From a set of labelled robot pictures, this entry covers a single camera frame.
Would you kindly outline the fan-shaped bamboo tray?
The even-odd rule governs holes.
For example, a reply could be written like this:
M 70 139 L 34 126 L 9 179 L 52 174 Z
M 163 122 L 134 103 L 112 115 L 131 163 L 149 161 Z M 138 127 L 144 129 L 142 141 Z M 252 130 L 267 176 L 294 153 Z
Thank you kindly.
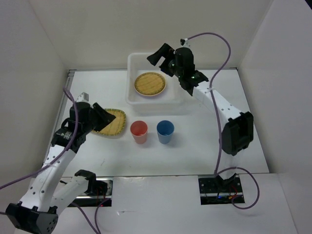
M 120 109 L 105 109 L 108 113 L 114 115 L 116 118 L 101 131 L 92 131 L 94 134 L 103 135 L 107 137 L 115 137 L 121 134 L 126 125 L 126 114 Z

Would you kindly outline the purple plastic plate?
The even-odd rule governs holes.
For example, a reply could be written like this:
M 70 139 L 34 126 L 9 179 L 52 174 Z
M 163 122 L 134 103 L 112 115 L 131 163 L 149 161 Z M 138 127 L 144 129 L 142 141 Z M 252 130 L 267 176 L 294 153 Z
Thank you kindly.
M 141 93 L 137 93 L 140 97 L 143 97 L 143 98 L 148 98 L 148 99 L 153 99 L 153 98 L 162 98 L 164 95 L 167 94 L 167 91 L 166 90 L 163 90 L 162 92 L 160 93 L 157 93 L 155 95 L 144 95 L 144 94 L 141 94 Z

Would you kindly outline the blue plastic cup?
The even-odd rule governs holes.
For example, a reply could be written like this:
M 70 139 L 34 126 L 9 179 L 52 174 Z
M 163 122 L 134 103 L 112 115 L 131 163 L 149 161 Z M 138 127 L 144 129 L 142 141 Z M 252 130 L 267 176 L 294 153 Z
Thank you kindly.
M 168 120 L 160 121 L 156 126 L 158 140 L 162 144 L 168 144 L 174 133 L 175 127 L 172 122 Z

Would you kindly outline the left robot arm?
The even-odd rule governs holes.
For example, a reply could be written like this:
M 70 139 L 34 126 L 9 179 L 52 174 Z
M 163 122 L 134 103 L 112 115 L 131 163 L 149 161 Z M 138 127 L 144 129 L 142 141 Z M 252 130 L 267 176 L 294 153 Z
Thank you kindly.
M 56 188 L 86 136 L 91 131 L 102 130 L 115 118 L 97 103 L 73 104 L 69 117 L 54 133 L 42 170 L 19 202 L 10 203 L 6 208 L 5 215 L 17 229 L 32 234 L 50 234 L 59 215 L 77 196 L 106 195 L 107 183 L 97 180 L 95 173 L 82 169 L 63 188 Z

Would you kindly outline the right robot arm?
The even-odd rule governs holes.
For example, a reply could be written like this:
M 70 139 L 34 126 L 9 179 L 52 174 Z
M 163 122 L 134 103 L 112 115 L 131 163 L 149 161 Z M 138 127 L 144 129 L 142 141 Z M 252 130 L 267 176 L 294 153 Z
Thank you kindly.
M 147 60 L 155 66 L 161 58 L 159 68 L 169 76 L 176 76 L 180 86 L 199 100 L 217 118 L 219 131 L 219 153 L 214 174 L 216 190 L 226 191 L 238 170 L 238 159 L 254 139 L 254 117 L 229 103 L 202 72 L 196 70 L 194 56 L 187 47 L 173 49 L 163 44 Z

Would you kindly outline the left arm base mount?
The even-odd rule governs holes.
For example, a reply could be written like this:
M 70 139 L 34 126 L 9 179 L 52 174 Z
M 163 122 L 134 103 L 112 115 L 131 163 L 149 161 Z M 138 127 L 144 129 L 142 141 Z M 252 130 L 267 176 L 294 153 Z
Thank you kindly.
M 97 177 L 100 185 L 92 194 L 82 193 L 77 196 L 73 203 L 80 207 L 111 207 L 113 193 L 113 178 L 112 177 Z

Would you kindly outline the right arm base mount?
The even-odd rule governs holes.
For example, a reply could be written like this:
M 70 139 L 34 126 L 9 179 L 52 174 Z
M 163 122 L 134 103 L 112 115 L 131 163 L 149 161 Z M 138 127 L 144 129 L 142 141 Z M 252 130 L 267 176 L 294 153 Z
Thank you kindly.
M 245 203 L 241 181 L 238 175 L 223 180 L 221 176 L 212 175 L 198 177 L 201 205 L 219 205 Z

